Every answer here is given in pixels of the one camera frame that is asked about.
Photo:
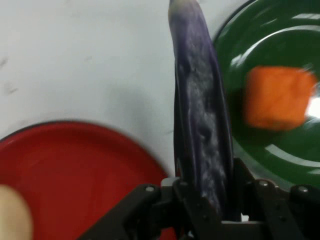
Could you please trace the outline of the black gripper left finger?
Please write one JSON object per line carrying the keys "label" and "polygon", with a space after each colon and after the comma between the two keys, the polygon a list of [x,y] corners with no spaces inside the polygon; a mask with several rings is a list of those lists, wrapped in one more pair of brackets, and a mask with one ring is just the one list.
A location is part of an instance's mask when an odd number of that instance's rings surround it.
{"label": "black gripper left finger", "polygon": [[173,228],[178,239],[222,239],[221,220],[207,199],[183,180],[138,185],[79,236],[80,240],[156,240]]}

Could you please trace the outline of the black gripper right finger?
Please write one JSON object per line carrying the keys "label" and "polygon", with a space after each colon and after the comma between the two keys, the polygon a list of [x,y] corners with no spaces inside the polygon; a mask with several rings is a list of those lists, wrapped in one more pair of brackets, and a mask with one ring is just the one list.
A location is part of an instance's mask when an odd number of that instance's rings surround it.
{"label": "black gripper right finger", "polygon": [[320,189],[298,184],[284,191],[269,179],[254,178],[234,159],[234,187],[239,211],[249,217],[248,237],[255,240],[318,240]]}

